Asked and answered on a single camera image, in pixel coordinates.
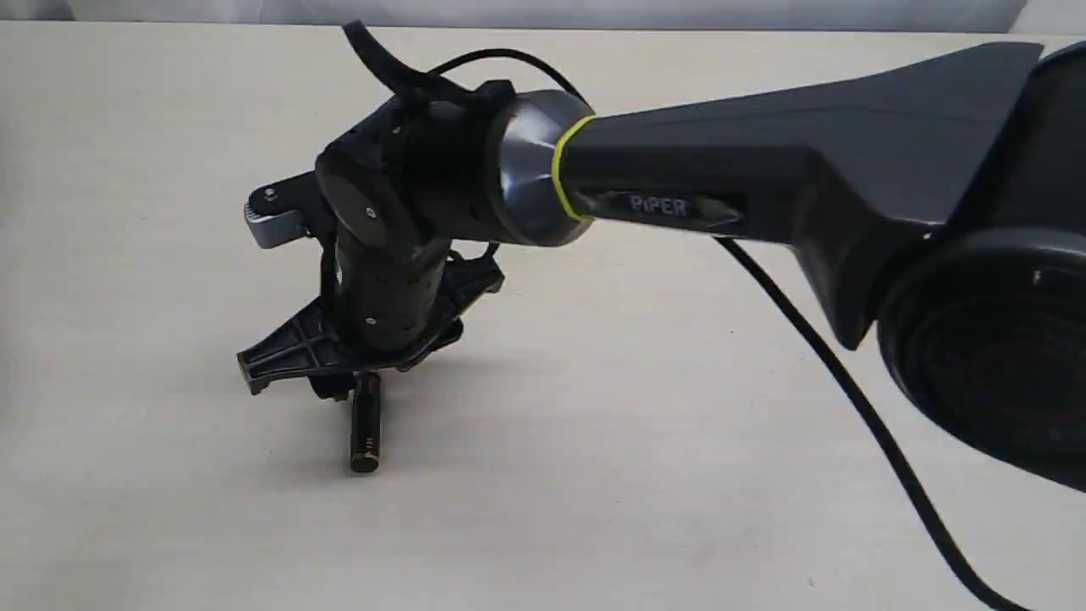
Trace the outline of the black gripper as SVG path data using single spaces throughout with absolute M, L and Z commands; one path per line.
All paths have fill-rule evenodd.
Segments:
M 411 370 L 457 343 L 464 313 L 503 287 L 497 251 L 489 244 L 465 258 L 450 240 L 437 239 L 401 259 L 338 232 L 323 243 L 317 298 L 239 353 L 249 391 L 258 395 L 276 380 L 307 378 L 319 399 L 343 402 L 363 372 Z

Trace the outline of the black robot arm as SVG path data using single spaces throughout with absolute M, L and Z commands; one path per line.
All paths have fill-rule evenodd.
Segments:
M 632 222 L 791 249 L 838 344 L 877 324 L 932 422 L 1083 491 L 1082 42 L 601 117 L 566 81 L 466 89 L 345 34 L 392 94 L 247 202 L 260 247 L 323 245 L 318 297 L 239 353 L 252 394 L 308 378 L 342 398 L 457 341 L 503 273 L 455 240 L 553 249 Z

